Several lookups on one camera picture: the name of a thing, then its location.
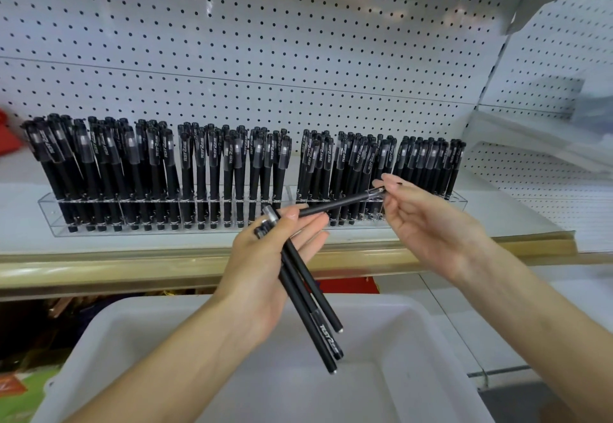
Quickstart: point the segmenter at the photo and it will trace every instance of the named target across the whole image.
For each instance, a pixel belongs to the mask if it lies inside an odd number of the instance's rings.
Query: left hand
[[[298,218],[301,206],[279,210],[277,225],[258,240],[254,229],[264,216],[239,233],[232,244],[230,259],[213,298],[229,300],[243,326],[244,339],[253,347],[264,342],[275,328],[287,300],[287,293],[279,281],[281,248],[291,238],[300,256],[308,262],[324,245],[328,233],[326,213]]]

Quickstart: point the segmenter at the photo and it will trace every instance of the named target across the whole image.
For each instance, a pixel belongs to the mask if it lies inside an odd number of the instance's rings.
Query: white plastic basket
[[[328,295],[345,357],[329,375],[291,303],[198,423],[493,422],[419,303],[395,295]],[[208,296],[135,297],[89,325],[32,423],[59,423],[149,353]]]

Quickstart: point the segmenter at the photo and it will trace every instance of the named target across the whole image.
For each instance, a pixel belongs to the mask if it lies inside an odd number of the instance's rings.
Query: hand
[[[308,262],[328,237],[322,231],[328,224],[328,216],[298,218],[302,207],[294,205],[279,210],[282,218],[263,239],[258,240],[253,231],[262,224],[264,216],[241,231],[234,239],[230,259],[213,295],[230,300],[236,315],[248,324],[245,340],[253,347],[264,342],[272,332],[287,300],[278,279],[285,241],[291,237],[302,259]]]
[[[472,264],[497,248],[475,218],[442,198],[393,174],[373,184],[386,187],[386,219],[398,239],[449,282],[458,282]]]

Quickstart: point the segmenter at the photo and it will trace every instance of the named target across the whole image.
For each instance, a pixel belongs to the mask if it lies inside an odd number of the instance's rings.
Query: forearm
[[[191,423],[253,348],[231,300],[211,298],[65,423]]]
[[[457,285],[475,309],[587,421],[613,419],[613,335],[498,246]]]

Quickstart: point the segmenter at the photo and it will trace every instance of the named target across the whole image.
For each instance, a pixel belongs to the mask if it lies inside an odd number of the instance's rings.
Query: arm
[[[326,241],[325,215],[298,220],[297,207],[282,213],[262,240],[253,230],[263,218],[238,234],[211,299],[65,423],[194,421],[281,317],[283,243],[300,231],[292,241],[309,260]]]
[[[566,404],[587,421],[613,420],[613,335],[522,262],[471,216],[384,175],[387,220],[400,240],[455,285]]]

